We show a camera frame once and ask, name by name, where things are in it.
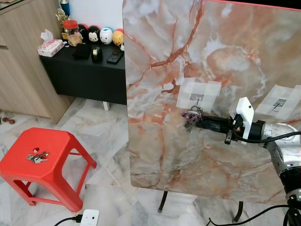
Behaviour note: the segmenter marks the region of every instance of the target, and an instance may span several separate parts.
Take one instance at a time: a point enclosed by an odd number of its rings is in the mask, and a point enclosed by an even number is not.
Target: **red jar lid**
[[[63,21],[63,25],[65,29],[74,29],[78,26],[76,20],[65,20]]]

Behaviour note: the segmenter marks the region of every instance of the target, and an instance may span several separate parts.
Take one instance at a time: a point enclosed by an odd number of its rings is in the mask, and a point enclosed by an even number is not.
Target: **red object on floor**
[[[73,148],[78,153],[71,153]],[[35,164],[26,159],[30,153],[39,154],[44,151],[49,153],[47,161]],[[76,191],[62,176],[63,165],[69,154],[81,155],[87,161]],[[71,133],[31,128],[20,135],[0,162],[0,175],[32,206],[35,202],[48,202],[63,205],[72,212],[78,212],[83,205],[79,193],[89,167],[95,168],[96,165],[97,163]],[[43,185],[59,201],[33,197],[28,190],[31,182]]]

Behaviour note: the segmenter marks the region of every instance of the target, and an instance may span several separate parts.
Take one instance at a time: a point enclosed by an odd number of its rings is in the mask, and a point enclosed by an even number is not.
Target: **white socket outlet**
[[[98,218],[98,210],[85,210],[80,222],[80,226],[97,226]]]

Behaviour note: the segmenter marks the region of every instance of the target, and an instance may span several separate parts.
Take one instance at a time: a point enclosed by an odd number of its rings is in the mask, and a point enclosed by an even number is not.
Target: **marble tile floor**
[[[83,209],[98,209],[98,226],[205,226],[211,217],[215,223],[232,223],[238,202],[168,193],[162,213],[157,209],[163,192],[132,187],[127,152],[127,108],[111,104],[110,111],[100,101],[76,98],[61,120],[54,125],[50,119],[1,112],[0,117],[15,119],[14,125],[0,125],[0,159],[18,136],[31,127],[61,129],[74,134],[98,165],[90,170],[81,192]],[[78,156],[68,158],[63,175],[75,187],[85,162]],[[36,184],[30,186],[36,196],[53,198]],[[245,203],[241,220],[246,220],[268,205]],[[282,225],[285,210],[276,209],[248,223],[248,226]],[[38,202],[29,206],[0,178],[0,226],[53,226],[71,217],[63,206]],[[79,225],[66,221],[61,226]]]

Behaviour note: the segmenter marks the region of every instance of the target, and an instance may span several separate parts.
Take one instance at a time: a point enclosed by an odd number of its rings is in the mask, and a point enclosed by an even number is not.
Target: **jar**
[[[69,45],[76,46],[78,43],[83,43],[76,20],[65,20],[63,25],[65,32],[68,34]]]

